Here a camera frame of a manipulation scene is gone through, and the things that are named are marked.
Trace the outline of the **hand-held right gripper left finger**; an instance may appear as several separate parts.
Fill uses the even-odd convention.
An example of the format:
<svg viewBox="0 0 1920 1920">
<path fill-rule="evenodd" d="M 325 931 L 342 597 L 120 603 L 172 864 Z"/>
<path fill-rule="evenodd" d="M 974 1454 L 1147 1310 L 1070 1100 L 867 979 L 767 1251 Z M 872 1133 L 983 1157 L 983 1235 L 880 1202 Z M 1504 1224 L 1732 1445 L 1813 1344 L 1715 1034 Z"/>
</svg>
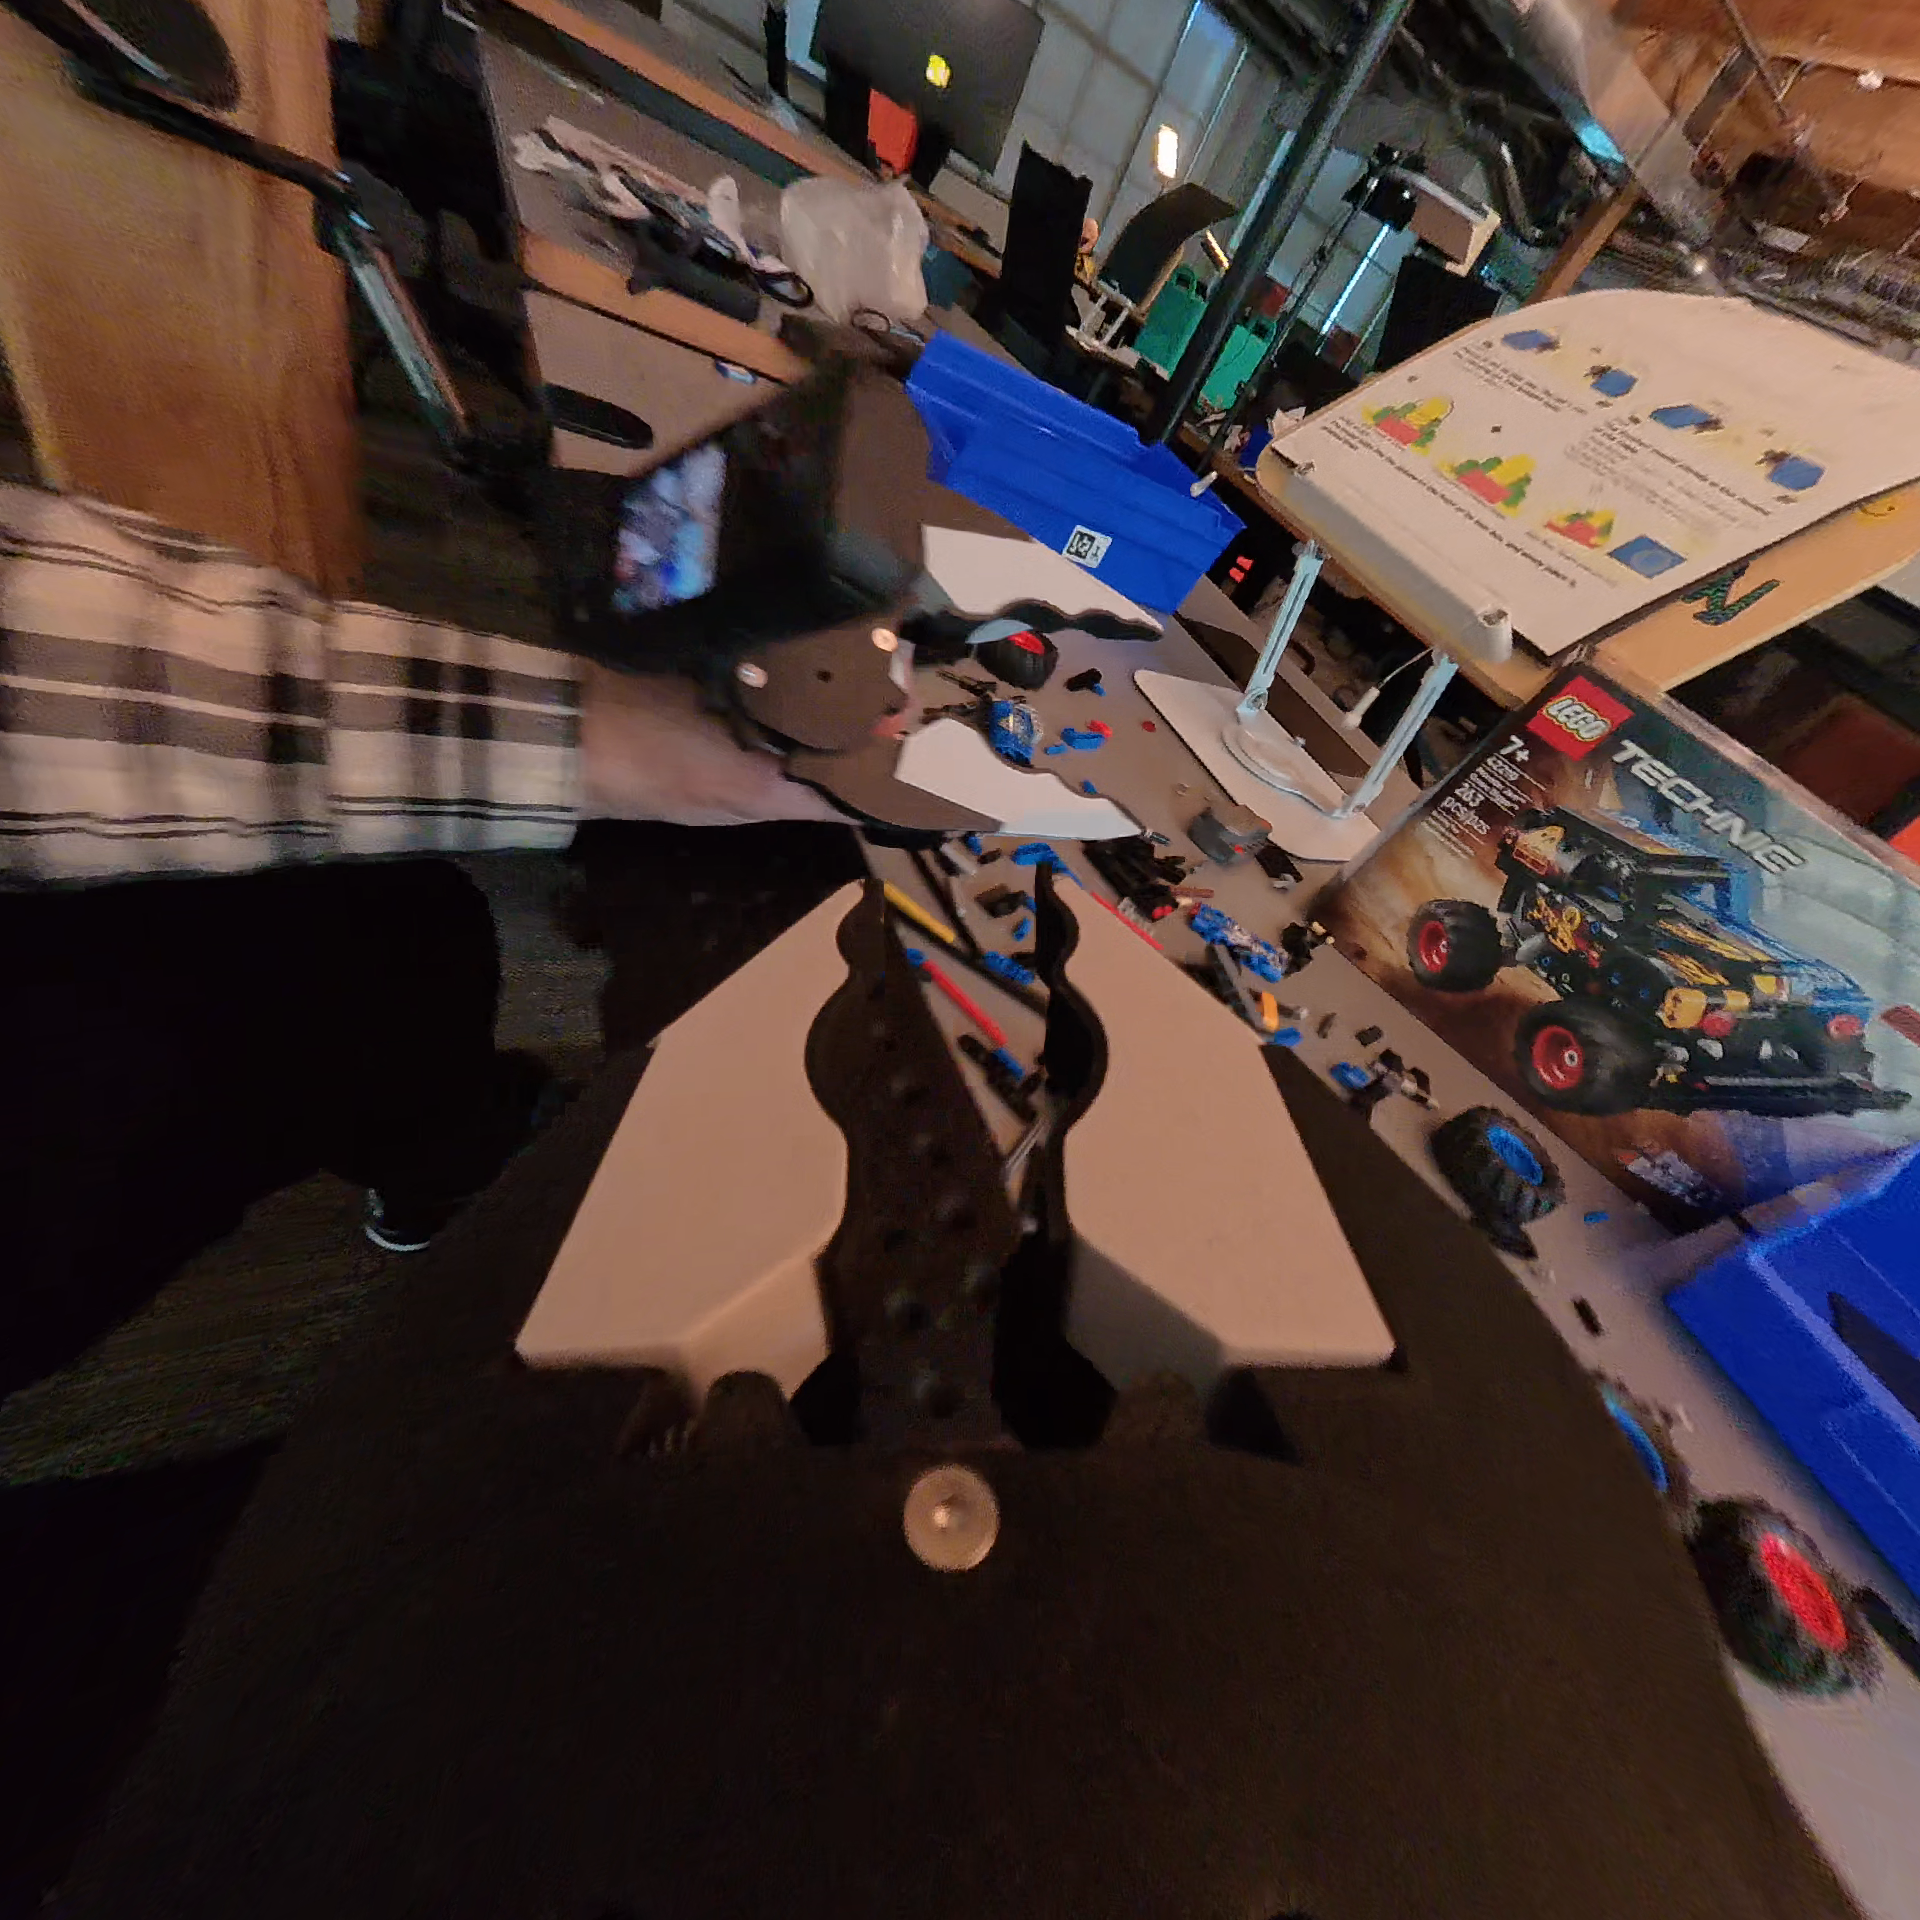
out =
<svg viewBox="0 0 1920 1920">
<path fill-rule="evenodd" d="M 795 1392 L 828 1355 L 815 1261 L 844 1138 L 805 1034 L 849 979 L 859 886 L 666 1024 L 515 1336 L 529 1367 L 659 1367 L 693 1399 L 736 1370 Z"/>
</svg>

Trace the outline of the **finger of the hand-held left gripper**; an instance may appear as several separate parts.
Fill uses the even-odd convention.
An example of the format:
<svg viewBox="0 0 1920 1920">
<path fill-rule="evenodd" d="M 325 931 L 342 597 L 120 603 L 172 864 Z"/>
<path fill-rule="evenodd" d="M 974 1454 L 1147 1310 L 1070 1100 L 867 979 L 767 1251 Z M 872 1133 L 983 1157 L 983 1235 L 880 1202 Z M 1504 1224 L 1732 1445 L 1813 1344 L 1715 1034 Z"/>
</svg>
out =
<svg viewBox="0 0 1920 1920">
<path fill-rule="evenodd" d="M 959 717 L 936 717 L 900 741 L 897 779 L 959 803 L 1023 841 L 1111 841 L 1143 826 L 1111 796 L 1070 790 L 1052 770 L 1015 767 Z"/>
<path fill-rule="evenodd" d="M 983 536 L 924 526 L 924 576 L 969 618 L 1012 618 L 1019 603 L 1059 611 L 1082 632 L 1159 636 L 1159 615 L 1100 580 L 1095 572 L 1025 536 Z"/>
</svg>

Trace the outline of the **grey desk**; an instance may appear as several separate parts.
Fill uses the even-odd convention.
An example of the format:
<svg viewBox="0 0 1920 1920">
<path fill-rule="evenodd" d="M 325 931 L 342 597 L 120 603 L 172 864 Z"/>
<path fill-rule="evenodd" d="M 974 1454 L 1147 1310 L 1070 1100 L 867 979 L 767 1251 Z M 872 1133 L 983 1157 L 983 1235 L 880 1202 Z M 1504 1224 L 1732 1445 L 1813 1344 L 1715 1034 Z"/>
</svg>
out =
<svg viewBox="0 0 1920 1920">
<path fill-rule="evenodd" d="M 1063 674 L 1100 665 L 1111 698 L 1092 698 L 1092 704 L 1111 708 L 1124 732 L 1118 745 L 1073 765 L 1095 788 L 1118 792 L 1147 830 L 1180 841 L 1188 798 L 1210 790 L 1210 779 L 1166 728 L 1139 732 L 1139 722 L 1156 722 L 1159 710 L 1132 687 L 1129 673 L 1162 669 L 1223 685 L 1235 669 L 1258 660 L 1252 618 L 1222 586 L 1203 580 L 1180 615 L 1162 618 L 1156 643 L 1106 645 L 1063 632 L 1060 657 Z M 1518 1100 L 1364 975 L 1344 942 L 1315 947 L 1274 996 L 1285 1004 L 1281 1024 L 1300 1027 L 1300 1041 L 1274 1043 L 1271 1053 L 1294 1052 L 1334 1100 L 1349 1100 L 1332 1078 L 1337 1062 L 1360 1064 L 1390 1049 L 1427 1072 L 1433 1100 L 1427 1107 L 1405 1095 L 1384 1100 L 1372 1133 L 1420 1173 L 1451 1211 L 1464 1211 L 1433 1165 L 1427 1136 L 1457 1111 L 1521 1113 Z M 1915 1601 L 1759 1427 L 1753 1407 L 1665 1306 L 1668 1283 L 1725 1252 L 1740 1238 L 1738 1224 L 1671 1238 L 1641 1203 L 1552 1138 L 1544 1122 L 1532 1128 L 1564 1173 L 1568 1202 L 1532 1228 L 1539 1261 L 1503 1257 L 1503 1263 L 1575 1359 L 1616 1376 L 1654 1415 L 1654 1427 L 1674 1444 L 1705 1497 L 1749 1494 L 1775 1504 L 1828 1558 L 1845 1590 L 1880 1597 L 1866 1606 L 1870 1616 L 1898 1633 L 1915 1633 Z M 1782 1693 L 1746 1668 L 1732 1670 L 1771 1763 L 1857 1905 L 1866 1917 L 1915 1917 L 1915 1670 L 1902 1664 L 1899 1641 L 1888 1641 L 1878 1630 L 1866 1641 L 1878 1647 L 1880 1677 L 1845 1698 Z"/>
</svg>

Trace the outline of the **blue bin with white tag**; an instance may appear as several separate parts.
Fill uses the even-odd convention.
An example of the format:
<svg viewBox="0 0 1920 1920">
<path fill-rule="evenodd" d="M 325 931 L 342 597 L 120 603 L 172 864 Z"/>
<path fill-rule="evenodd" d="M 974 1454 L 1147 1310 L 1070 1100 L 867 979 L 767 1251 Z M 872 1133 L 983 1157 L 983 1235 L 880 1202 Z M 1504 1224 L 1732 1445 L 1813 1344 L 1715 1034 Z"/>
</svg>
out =
<svg viewBox="0 0 1920 1920">
<path fill-rule="evenodd" d="M 1241 537 L 1219 492 L 1113 413 L 1015 361 L 936 330 L 905 393 L 924 425 L 932 482 L 1118 586 L 1143 611 L 1180 611 Z"/>
</svg>

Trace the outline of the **pile of toy building pieces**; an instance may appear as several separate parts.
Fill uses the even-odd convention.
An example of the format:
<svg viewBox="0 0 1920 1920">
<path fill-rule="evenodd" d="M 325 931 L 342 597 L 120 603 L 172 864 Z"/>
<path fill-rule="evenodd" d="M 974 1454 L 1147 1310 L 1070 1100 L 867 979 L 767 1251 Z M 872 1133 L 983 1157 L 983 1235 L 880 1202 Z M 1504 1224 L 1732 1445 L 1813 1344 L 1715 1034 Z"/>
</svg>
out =
<svg viewBox="0 0 1920 1920">
<path fill-rule="evenodd" d="M 1035 875 L 1053 873 L 1060 892 L 1082 880 L 1219 1001 L 1205 979 L 1205 947 L 1188 931 L 1188 904 L 1222 908 L 1284 957 L 1285 931 L 1324 915 L 1315 899 L 1332 886 L 1334 864 L 1289 854 L 1300 869 L 1289 878 L 1281 873 L 1281 851 L 1259 851 L 1255 861 L 1223 869 L 1199 854 L 1185 837 L 1185 824 L 1223 792 L 1185 741 L 1156 717 L 1136 687 L 1136 673 L 1156 669 L 1223 685 L 1195 641 L 1199 629 L 1180 621 L 1168 621 L 1151 643 L 1063 632 L 1053 678 L 1029 694 L 1041 722 L 1035 770 L 1059 772 L 1076 792 L 1111 796 L 1143 826 L 1139 837 L 1100 841 L 983 837 L 932 851 L 880 846 L 864 851 L 887 892 L 890 931 L 910 957 L 920 957 L 924 996 L 998 1141 L 1023 1138 L 1052 1107 L 1041 1081 L 1045 990 L 1031 958 Z M 1314 972 L 1295 962 L 1281 998 L 1300 1004 L 1307 1021 L 1295 1043 L 1271 1049 L 1295 1052 L 1330 1078 L 1337 1100 L 1372 1120 L 1359 1090 L 1376 1081 L 1379 1043 L 1360 1043 L 1359 1034 L 1372 1031 L 1367 1017 L 1334 1001 L 1332 962 Z"/>
</svg>

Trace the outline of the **black dotted mat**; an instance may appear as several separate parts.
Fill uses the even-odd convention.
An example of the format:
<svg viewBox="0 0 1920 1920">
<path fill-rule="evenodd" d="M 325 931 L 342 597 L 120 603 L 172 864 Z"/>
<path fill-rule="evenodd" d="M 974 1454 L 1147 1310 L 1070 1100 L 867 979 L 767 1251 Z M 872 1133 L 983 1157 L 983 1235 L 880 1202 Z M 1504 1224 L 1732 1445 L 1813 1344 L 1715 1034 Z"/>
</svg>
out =
<svg viewBox="0 0 1920 1920">
<path fill-rule="evenodd" d="M 708 1424 L 711 1394 L 762 1376 L 812 1444 L 992 1445 L 998 1270 L 1019 1241 L 998 1145 L 887 921 L 878 875 L 840 928 L 844 985 L 805 1034 L 805 1078 L 844 1138 L 844 1208 L 815 1280 L 828 1355 L 795 1392 L 756 1370 L 703 1399 L 646 1370 Z"/>
</svg>

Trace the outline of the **blue printed toy panel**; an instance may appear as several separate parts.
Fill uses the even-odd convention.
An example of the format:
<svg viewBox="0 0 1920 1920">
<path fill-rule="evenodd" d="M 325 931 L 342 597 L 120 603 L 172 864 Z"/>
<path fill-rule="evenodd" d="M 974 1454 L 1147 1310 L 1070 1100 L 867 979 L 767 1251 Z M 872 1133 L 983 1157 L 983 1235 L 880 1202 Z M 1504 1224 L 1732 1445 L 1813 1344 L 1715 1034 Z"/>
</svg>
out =
<svg viewBox="0 0 1920 1920">
<path fill-rule="evenodd" d="M 1281 998 L 1284 949 L 1255 938 L 1222 908 L 1188 904 L 1188 931 L 1205 947 L 1205 979 L 1265 1043 L 1295 1043 L 1307 1011 Z"/>
</svg>

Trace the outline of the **clear plastic bag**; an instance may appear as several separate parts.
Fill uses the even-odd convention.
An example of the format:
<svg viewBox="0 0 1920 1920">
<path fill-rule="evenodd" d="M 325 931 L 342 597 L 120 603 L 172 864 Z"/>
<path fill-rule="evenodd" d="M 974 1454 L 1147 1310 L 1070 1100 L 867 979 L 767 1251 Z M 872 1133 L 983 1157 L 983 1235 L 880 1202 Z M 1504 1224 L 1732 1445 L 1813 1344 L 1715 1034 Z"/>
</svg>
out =
<svg viewBox="0 0 1920 1920">
<path fill-rule="evenodd" d="M 924 315 L 927 243 L 924 207 L 905 178 L 812 177 L 779 193 L 779 256 L 812 288 L 828 322 Z"/>
</svg>

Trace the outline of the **black office chair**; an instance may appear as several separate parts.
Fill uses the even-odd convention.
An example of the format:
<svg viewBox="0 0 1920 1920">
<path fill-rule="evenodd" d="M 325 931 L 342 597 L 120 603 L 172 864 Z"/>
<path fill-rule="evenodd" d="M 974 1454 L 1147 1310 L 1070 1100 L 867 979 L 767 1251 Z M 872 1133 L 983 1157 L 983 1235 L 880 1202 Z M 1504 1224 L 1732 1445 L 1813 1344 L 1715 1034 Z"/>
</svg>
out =
<svg viewBox="0 0 1920 1920">
<path fill-rule="evenodd" d="M 1073 263 L 1092 178 L 1023 143 L 998 275 L 983 285 L 974 321 L 1031 376 L 1053 376 L 1073 321 Z"/>
</svg>

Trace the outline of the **black steel column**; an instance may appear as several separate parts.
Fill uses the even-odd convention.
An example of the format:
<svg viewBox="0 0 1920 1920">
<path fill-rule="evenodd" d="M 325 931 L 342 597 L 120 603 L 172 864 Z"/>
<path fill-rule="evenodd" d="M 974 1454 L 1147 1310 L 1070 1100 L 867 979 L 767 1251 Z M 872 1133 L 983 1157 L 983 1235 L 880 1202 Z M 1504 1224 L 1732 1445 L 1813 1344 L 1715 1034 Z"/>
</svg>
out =
<svg viewBox="0 0 1920 1920">
<path fill-rule="evenodd" d="M 1252 207 L 1238 248 L 1216 280 L 1188 345 L 1166 376 L 1166 388 L 1143 426 L 1147 444 L 1168 444 L 1188 413 L 1188 406 L 1203 396 L 1222 345 L 1228 344 L 1241 311 L 1248 307 L 1248 296 L 1255 295 L 1255 285 L 1265 278 L 1274 248 L 1284 242 L 1284 228 L 1289 228 L 1304 213 L 1308 188 L 1334 143 L 1337 124 L 1376 79 L 1407 8 L 1412 3 L 1364 3 L 1359 25 L 1324 65 L 1274 178 Z"/>
</svg>

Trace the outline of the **computer monitor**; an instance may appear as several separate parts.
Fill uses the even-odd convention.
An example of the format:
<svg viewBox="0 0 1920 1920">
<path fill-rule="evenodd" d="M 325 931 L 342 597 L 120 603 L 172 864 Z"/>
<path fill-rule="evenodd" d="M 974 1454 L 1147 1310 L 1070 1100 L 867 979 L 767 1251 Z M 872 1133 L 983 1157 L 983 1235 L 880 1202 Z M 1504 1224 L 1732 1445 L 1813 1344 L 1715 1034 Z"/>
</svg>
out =
<svg viewBox="0 0 1920 1920">
<path fill-rule="evenodd" d="M 1039 55 L 1029 3 L 819 3 L 812 51 L 946 133 L 992 174 Z"/>
</svg>

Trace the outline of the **toy truck set box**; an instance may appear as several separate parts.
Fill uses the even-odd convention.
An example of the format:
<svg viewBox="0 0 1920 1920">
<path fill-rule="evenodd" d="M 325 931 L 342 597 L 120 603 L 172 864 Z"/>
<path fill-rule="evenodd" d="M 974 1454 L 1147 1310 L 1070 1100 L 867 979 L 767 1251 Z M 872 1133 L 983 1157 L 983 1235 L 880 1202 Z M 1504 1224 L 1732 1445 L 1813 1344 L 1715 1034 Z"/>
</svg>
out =
<svg viewBox="0 0 1920 1920">
<path fill-rule="evenodd" d="M 1671 1228 L 1915 1145 L 1915 869 L 1595 661 L 1503 716 L 1322 921 Z"/>
</svg>

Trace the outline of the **instruction booklet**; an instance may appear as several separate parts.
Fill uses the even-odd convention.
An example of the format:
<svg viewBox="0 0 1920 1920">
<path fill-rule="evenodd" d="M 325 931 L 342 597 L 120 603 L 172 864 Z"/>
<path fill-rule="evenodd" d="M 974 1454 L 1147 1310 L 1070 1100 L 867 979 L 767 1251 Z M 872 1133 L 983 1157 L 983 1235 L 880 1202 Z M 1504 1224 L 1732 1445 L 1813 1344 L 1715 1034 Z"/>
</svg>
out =
<svg viewBox="0 0 1920 1920">
<path fill-rule="evenodd" d="M 1274 437 L 1258 485 L 1427 650 L 1556 657 L 1915 481 L 1915 373 L 1738 296 L 1471 322 Z"/>
</svg>

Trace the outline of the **plain blue plastic bin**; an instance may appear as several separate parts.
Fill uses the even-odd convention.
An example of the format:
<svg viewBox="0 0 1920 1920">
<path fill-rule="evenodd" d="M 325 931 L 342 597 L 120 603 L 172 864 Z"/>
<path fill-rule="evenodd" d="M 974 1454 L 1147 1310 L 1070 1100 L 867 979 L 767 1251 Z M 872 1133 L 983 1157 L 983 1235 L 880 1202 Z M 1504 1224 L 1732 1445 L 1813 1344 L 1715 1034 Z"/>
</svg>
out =
<svg viewBox="0 0 1920 1920">
<path fill-rule="evenodd" d="M 1915 1592 L 1915 1145 L 1665 1302 Z"/>
</svg>

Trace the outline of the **wooden pillar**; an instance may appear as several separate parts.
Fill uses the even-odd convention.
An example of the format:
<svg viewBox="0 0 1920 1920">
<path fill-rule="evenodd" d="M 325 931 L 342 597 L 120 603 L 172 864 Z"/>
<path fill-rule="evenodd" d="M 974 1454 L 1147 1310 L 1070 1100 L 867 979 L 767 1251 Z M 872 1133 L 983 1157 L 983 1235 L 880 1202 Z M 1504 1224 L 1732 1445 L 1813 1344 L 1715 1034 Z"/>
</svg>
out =
<svg viewBox="0 0 1920 1920">
<path fill-rule="evenodd" d="M 349 285 L 310 197 L 80 99 L 12 8 L 2 361 L 53 485 L 361 576 Z"/>
</svg>

